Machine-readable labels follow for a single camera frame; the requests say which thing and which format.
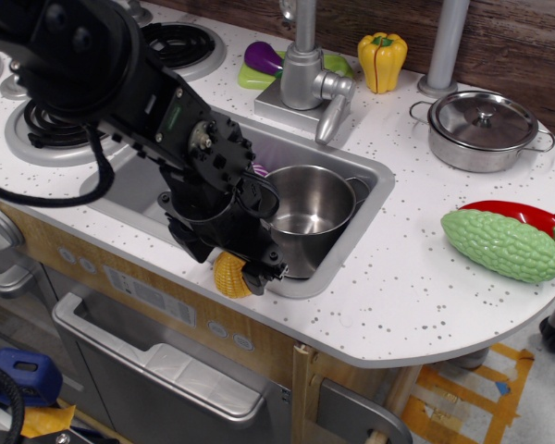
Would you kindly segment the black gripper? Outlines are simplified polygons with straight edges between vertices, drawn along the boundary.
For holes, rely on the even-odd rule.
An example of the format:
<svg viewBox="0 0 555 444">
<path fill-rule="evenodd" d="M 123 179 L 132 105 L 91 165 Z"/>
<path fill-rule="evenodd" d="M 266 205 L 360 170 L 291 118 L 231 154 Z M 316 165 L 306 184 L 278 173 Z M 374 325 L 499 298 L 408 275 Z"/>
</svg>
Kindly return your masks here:
<svg viewBox="0 0 555 444">
<path fill-rule="evenodd" d="M 200 181 L 188 183 L 168 167 L 158 168 L 168 191 L 158 196 L 172 238 L 197 262 L 214 249 L 246 264 L 246 286 L 263 295 L 266 284 L 287 271 L 284 255 L 263 221 L 279 207 L 278 191 L 267 179 L 246 170 L 235 189 L 222 192 Z"/>
</svg>

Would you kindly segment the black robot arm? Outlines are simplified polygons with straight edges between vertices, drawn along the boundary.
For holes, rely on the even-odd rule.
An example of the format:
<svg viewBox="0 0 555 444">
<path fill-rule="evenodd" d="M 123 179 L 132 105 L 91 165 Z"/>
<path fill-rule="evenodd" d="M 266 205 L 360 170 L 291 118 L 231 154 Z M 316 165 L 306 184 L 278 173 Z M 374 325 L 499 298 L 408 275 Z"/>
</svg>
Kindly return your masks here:
<svg viewBox="0 0 555 444">
<path fill-rule="evenodd" d="M 96 188 L 47 199 L 0 188 L 0 198 L 70 207 L 103 197 L 114 180 L 102 134 L 157 163 L 169 190 L 175 241 L 196 261 L 221 249 L 239 257 L 251 292 L 287 270 L 263 220 L 278 209 L 273 185 L 253 170 L 239 125 L 211 107 L 146 43 L 112 1 L 0 1 L 0 51 L 29 97 L 49 115 L 81 126 L 98 165 Z"/>
</svg>

